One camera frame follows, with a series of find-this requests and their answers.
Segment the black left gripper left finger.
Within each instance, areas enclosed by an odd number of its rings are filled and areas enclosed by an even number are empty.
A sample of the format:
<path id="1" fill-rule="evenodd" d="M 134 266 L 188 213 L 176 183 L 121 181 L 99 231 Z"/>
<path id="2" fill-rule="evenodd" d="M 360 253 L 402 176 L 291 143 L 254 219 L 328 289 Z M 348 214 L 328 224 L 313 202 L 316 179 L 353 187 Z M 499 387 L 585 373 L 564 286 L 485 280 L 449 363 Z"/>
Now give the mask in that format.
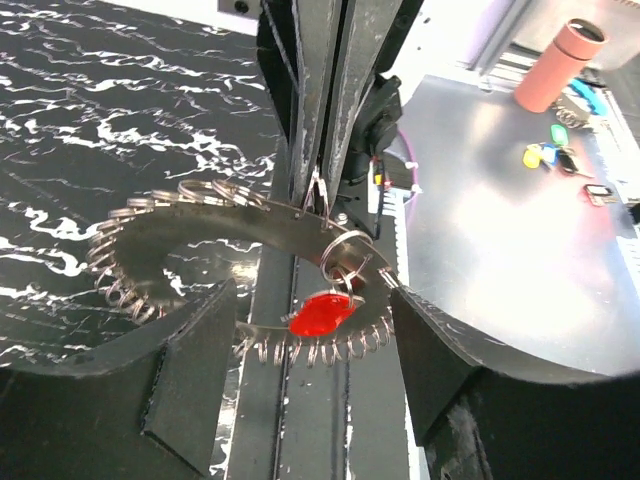
<path id="1" fill-rule="evenodd" d="M 177 310 L 53 366 L 1 371 L 5 479 L 205 479 L 237 290 Z"/>

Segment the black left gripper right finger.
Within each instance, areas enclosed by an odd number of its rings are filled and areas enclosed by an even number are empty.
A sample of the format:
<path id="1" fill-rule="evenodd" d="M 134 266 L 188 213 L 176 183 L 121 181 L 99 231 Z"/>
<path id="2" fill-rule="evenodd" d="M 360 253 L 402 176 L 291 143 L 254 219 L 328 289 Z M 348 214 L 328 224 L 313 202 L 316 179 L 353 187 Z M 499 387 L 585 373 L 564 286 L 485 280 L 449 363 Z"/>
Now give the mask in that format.
<path id="1" fill-rule="evenodd" d="M 434 479 L 635 479 L 639 376 L 504 344 L 408 289 L 390 296 L 415 441 Z"/>

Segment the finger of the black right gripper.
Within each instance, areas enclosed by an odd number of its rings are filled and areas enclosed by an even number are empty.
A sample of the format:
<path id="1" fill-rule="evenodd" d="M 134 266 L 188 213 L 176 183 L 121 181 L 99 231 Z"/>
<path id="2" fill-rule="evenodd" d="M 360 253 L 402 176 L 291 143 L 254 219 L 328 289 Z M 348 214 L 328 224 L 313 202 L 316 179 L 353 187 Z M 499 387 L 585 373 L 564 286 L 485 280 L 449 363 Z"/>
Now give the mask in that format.
<path id="1" fill-rule="evenodd" d="M 332 83 L 340 1 L 262 1 L 259 66 L 287 150 L 289 199 L 306 196 L 317 165 Z"/>
<path id="2" fill-rule="evenodd" d="M 329 107 L 321 140 L 321 178 L 339 188 L 358 107 L 369 77 L 388 71 L 423 5 L 421 1 L 345 1 L 339 17 Z"/>

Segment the red key tag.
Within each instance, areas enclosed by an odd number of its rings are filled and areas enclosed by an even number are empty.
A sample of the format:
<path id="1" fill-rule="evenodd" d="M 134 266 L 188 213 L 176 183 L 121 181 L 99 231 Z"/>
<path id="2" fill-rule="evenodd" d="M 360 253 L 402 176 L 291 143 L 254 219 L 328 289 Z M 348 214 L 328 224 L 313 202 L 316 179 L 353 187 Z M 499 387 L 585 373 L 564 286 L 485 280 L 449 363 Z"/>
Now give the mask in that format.
<path id="1" fill-rule="evenodd" d="M 321 291 L 308 297 L 293 313 L 288 329 L 301 337 L 334 332 L 360 304 L 360 299 L 342 292 Z"/>

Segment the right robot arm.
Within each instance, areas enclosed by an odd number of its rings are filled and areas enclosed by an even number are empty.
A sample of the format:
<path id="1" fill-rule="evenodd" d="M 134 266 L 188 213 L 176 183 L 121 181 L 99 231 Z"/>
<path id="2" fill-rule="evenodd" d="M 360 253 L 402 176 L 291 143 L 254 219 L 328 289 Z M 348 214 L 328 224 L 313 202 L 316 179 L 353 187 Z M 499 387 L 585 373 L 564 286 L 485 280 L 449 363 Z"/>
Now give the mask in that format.
<path id="1" fill-rule="evenodd" d="M 389 75 L 421 2 L 263 1 L 257 59 L 286 139 L 289 199 L 314 178 L 335 202 L 397 134 L 401 81 Z"/>

